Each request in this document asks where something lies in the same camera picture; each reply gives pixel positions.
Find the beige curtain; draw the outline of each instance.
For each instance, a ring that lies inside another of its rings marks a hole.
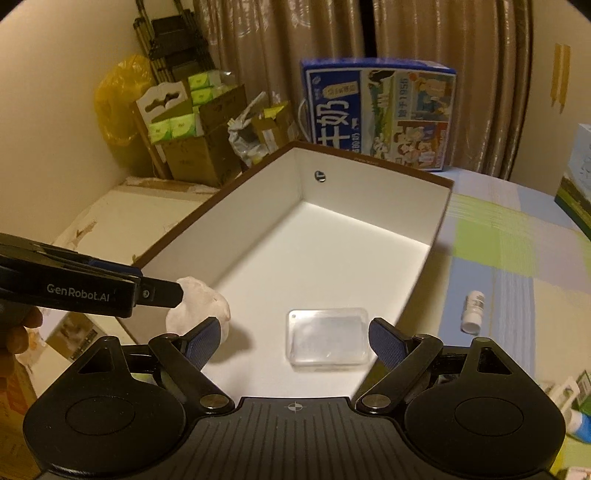
[[[193,0],[214,63],[253,99],[303,97],[300,60],[363,56],[358,0]]]
[[[378,56],[457,70],[447,164],[504,179],[529,88],[530,0],[373,0]]]

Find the bolt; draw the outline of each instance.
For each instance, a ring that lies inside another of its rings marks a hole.
[[[219,408],[224,408],[226,405],[228,405],[228,403],[230,403],[230,400],[228,400],[228,398],[224,395],[211,394],[201,397],[199,403],[205,408],[217,410]]]
[[[320,170],[316,170],[314,172],[314,178],[316,179],[316,181],[319,181],[320,183],[324,183],[326,181],[326,175],[323,171]]]
[[[371,394],[366,395],[361,399],[361,403],[367,408],[377,410],[379,408],[386,408],[390,405],[390,399],[386,395]]]

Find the yellow plastic bag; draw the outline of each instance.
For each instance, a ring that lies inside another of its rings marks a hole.
[[[95,90],[95,112],[107,143],[127,147],[138,135],[129,107],[154,85],[150,61],[141,55],[128,57],[105,76]]]

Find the screw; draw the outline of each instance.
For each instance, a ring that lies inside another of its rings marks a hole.
[[[217,410],[219,408],[224,408],[226,405],[228,405],[228,403],[230,403],[230,400],[228,400],[228,398],[224,395],[211,394],[201,397],[199,403],[205,408]]]
[[[361,399],[361,403],[367,408],[377,410],[379,408],[386,408],[390,405],[390,399],[386,395],[372,394],[366,395]]]

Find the white tissue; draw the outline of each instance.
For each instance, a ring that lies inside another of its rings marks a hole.
[[[230,330],[230,305],[226,299],[196,278],[179,278],[177,282],[183,288],[183,301],[166,315],[166,331],[184,335],[208,317],[215,317],[222,327],[223,343]]]

